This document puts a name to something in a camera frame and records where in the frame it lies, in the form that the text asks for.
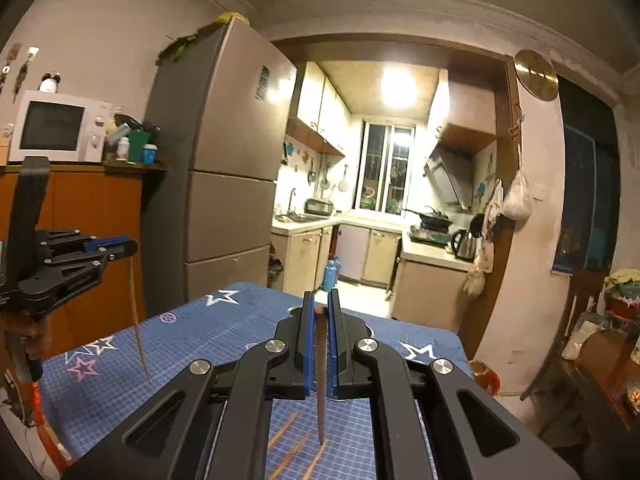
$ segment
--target metal bolt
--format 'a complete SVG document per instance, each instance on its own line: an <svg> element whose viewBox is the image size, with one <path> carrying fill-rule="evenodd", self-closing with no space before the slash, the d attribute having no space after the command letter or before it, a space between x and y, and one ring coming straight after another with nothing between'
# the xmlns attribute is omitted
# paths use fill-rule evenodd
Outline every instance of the metal bolt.
<svg viewBox="0 0 640 480"><path fill-rule="evenodd" d="M358 341L358 348L363 352L373 352L378 348L378 342L375 339L366 337Z"/></svg>
<svg viewBox="0 0 640 480"><path fill-rule="evenodd" d="M439 374L447 375L453 370L453 364L451 364L451 361L446 359L436 359L433 362L433 369Z"/></svg>
<svg viewBox="0 0 640 480"><path fill-rule="evenodd" d="M285 346L287 346L287 344L280 339L270 339L264 347L267 349L267 352L279 354L285 349Z"/></svg>
<svg viewBox="0 0 640 480"><path fill-rule="evenodd" d="M197 361L194 361L189 365L189 371L194 375L206 374L210 368L211 365L204 359L198 359Z"/></svg>

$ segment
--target faucet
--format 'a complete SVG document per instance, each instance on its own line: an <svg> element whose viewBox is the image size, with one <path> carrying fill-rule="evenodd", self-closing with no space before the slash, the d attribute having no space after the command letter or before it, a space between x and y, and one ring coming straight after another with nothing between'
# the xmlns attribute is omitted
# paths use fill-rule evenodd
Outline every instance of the faucet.
<svg viewBox="0 0 640 480"><path fill-rule="evenodd" d="M289 207L287 207L287 214L295 213L295 211L291 209L291 202L293 200L293 197L295 197L295 195L296 195L296 188L292 187L291 194L289 195Z"/></svg>

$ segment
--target microwave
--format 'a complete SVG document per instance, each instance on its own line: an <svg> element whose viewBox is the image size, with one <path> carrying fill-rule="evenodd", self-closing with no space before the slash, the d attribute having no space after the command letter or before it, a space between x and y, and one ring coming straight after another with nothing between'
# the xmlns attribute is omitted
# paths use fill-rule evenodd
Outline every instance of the microwave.
<svg viewBox="0 0 640 480"><path fill-rule="evenodd" d="M20 101L9 161L42 155L59 162L101 162L111 104L27 90Z"/></svg>

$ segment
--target kettle handle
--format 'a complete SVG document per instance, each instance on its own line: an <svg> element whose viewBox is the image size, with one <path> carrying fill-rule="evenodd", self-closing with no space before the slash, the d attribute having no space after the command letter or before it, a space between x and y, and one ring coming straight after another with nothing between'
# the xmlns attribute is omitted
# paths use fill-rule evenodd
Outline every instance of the kettle handle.
<svg viewBox="0 0 640 480"><path fill-rule="evenodd" d="M460 248L460 242L458 241L458 243L456 243L458 235L460 235L460 238L462 238L464 232L464 229L458 229L455 233L453 233L453 236L451 237L450 245L454 256L458 256L458 249Z"/></svg>

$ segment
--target pink star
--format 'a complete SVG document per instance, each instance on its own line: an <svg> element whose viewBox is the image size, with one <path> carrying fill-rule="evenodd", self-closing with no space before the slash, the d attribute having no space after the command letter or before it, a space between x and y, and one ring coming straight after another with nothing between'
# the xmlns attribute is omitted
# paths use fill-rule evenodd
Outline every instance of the pink star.
<svg viewBox="0 0 640 480"><path fill-rule="evenodd" d="M81 358L76 357L76 366L68 368L67 372L73 372L78 374L78 381L82 381L87 375L98 375L98 372L94 370L94 365L97 359L91 361L82 361Z"/></svg>

